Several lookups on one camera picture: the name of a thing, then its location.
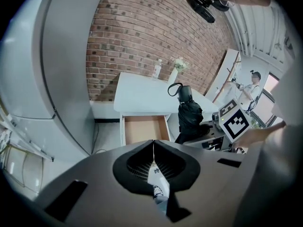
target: black cap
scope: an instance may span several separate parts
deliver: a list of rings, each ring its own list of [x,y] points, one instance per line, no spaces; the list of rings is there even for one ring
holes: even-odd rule
[[[252,73],[253,75],[256,75],[258,78],[259,78],[259,80],[261,80],[261,74],[259,73],[259,72],[254,72],[254,73]]]

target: brick wall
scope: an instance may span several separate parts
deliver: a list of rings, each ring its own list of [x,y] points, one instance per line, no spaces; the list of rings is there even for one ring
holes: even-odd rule
[[[160,79],[168,80],[171,57],[190,67],[177,80],[205,93],[227,48],[236,48],[223,14],[214,8],[206,23],[186,0],[101,0],[92,21],[87,49],[91,100],[113,101],[122,71],[151,76],[162,59]]]

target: white table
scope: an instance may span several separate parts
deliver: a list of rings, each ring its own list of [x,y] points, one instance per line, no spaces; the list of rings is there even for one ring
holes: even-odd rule
[[[166,81],[121,72],[114,109],[118,112],[138,113],[138,115],[140,115],[139,113],[156,113],[155,115],[177,113],[178,96],[169,96],[168,86]],[[178,86],[175,86],[169,92],[174,94],[177,88]],[[218,107],[202,94],[194,89],[192,89],[192,93],[193,100],[201,106],[203,113],[218,111]]]

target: white flower bouquet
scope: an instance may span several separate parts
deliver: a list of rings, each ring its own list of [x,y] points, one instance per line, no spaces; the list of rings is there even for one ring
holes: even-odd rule
[[[181,72],[185,68],[189,67],[189,63],[187,61],[183,61],[183,57],[179,57],[177,59],[171,57],[170,59],[174,63],[174,66],[178,72]]]

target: black rectangular slot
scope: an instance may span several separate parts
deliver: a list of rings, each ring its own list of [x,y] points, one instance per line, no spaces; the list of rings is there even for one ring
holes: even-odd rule
[[[73,181],[44,211],[61,222],[65,221],[86,187],[85,182]]]
[[[228,159],[224,159],[224,158],[219,159],[217,162],[224,164],[224,165],[233,166],[236,168],[238,168],[241,165],[240,161],[233,161],[233,160],[228,160]]]

